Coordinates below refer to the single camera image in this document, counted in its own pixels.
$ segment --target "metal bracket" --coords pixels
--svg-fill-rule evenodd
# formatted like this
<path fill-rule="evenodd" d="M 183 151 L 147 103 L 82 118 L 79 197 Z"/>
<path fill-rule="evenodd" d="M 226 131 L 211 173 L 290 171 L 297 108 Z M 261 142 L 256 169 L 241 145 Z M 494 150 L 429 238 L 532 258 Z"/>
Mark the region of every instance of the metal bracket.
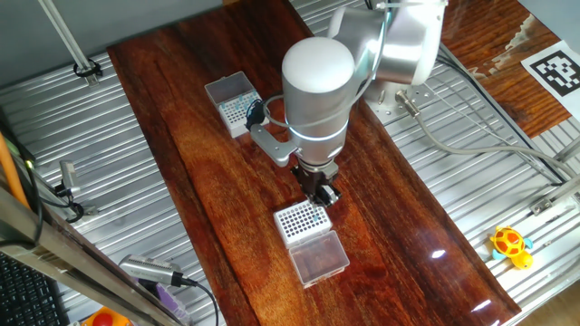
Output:
<path fill-rule="evenodd" d="M 279 142 L 259 124 L 250 128 L 250 136 L 279 167 L 288 165 L 290 154 L 298 150 L 296 144 L 291 141 Z"/>
<path fill-rule="evenodd" d="M 547 209 L 567 200 L 569 197 L 573 197 L 576 201 L 580 200 L 579 192 L 580 176 L 576 176 L 570 179 L 568 182 L 564 183 L 564 185 L 558 189 L 552 191 L 549 195 L 536 201 L 536 203 L 530 206 L 529 209 L 535 216 L 538 216 L 547 211 Z"/>

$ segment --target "metal bar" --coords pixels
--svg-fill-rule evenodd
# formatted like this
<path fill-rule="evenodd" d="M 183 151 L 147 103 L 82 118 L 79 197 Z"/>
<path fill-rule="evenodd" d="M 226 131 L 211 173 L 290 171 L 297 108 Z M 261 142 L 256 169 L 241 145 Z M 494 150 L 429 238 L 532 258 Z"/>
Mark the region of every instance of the metal bar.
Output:
<path fill-rule="evenodd" d="M 580 153 L 580 137 L 572 140 L 572 142 L 560 150 L 554 158 L 565 163 L 570 158 L 575 157 L 578 153 Z"/>
<path fill-rule="evenodd" d="M 38 216 L 16 202 L 15 198 L 10 196 L 10 194 L 8 194 L 4 189 L 0 189 L 0 203 L 0 206 L 3 208 L 3 214 L 0 215 L 0 221 L 10 225 L 21 234 L 32 238 L 37 227 L 36 220 Z M 133 317 L 137 314 L 142 315 L 139 320 L 142 321 L 143 324 L 161 324 L 171 326 L 178 326 L 181 324 L 167 308 L 165 308 L 150 293 L 137 285 L 137 283 L 134 282 L 126 273 L 121 271 L 118 266 L 109 261 L 111 266 L 107 268 L 105 265 L 95 260 L 93 255 L 86 253 L 85 250 L 87 249 L 87 246 L 84 244 L 86 243 L 86 239 L 81 235 L 78 235 L 78 233 L 76 233 L 76 231 L 67 223 L 64 223 L 60 217 L 53 216 L 52 212 L 50 213 L 51 214 L 46 218 L 47 223 L 43 223 L 43 231 L 39 240 L 39 245 L 51 253 L 50 256 L 52 261 L 49 263 L 56 264 L 57 267 L 60 266 L 61 270 L 86 275 L 93 283 L 98 284 L 98 286 L 109 292 L 110 296 L 118 296 L 120 299 L 125 301 L 128 306 L 136 307 L 132 315 Z M 15 257 L 15 259 L 20 260 L 19 258 L 22 259 L 19 255 Z M 114 270 L 114 267 L 117 267 L 117 270 L 120 273 L 113 273 L 111 269 Z M 124 275 L 126 280 L 122 280 L 119 275 Z M 92 299 L 99 301 L 101 296 L 92 297 Z"/>
<path fill-rule="evenodd" d="M 51 23 L 53 23 L 56 32 L 61 36 L 61 39 L 63 39 L 64 45 L 66 45 L 66 48 L 71 53 L 72 58 L 79 66 L 81 71 L 89 71 L 92 68 L 91 64 L 87 60 L 87 57 L 82 53 L 79 44 L 74 40 L 71 31 L 63 20 L 63 17 L 58 12 L 58 9 L 56 9 L 56 6 L 54 6 L 53 0 L 38 0 L 38 2 L 48 16 L 48 19 L 50 19 Z M 84 79 L 91 87 L 99 84 L 97 76 L 94 74 L 85 77 Z"/>

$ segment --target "wooden board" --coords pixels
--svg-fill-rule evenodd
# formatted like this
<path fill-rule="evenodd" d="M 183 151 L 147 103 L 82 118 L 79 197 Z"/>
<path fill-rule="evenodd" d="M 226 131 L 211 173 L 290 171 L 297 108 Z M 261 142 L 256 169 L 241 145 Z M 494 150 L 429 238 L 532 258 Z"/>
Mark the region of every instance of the wooden board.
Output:
<path fill-rule="evenodd" d="M 249 135 L 230 138 L 204 85 L 243 71 L 262 96 L 279 91 L 285 52 L 307 36 L 286 1 L 248 0 L 109 48 L 227 323 L 490 325 L 518 313 L 364 103 L 328 209 L 351 264 L 303 288 L 273 220 L 305 199 L 295 161 L 278 168 Z"/>
<path fill-rule="evenodd" d="M 517 0 L 453 0 L 443 43 L 533 138 L 570 113 L 520 63 L 560 40 Z"/>

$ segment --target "black keyboard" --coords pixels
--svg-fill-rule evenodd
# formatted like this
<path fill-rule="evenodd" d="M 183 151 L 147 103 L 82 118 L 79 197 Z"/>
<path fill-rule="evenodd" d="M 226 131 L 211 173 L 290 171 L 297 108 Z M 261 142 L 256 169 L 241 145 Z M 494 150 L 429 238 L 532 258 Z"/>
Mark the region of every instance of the black keyboard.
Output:
<path fill-rule="evenodd" d="M 56 282 L 0 253 L 0 325 L 66 326 Z"/>

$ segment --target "white perforated rack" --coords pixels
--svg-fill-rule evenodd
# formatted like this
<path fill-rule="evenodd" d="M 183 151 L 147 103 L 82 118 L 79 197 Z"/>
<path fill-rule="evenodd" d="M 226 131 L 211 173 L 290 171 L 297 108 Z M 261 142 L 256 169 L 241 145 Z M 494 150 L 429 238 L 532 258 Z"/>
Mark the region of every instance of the white perforated rack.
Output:
<path fill-rule="evenodd" d="M 333 227 L 324 208 L 314 207 L 307 200 L 274 213 L 274 220 L 286 248 L 303 244 Z"/>

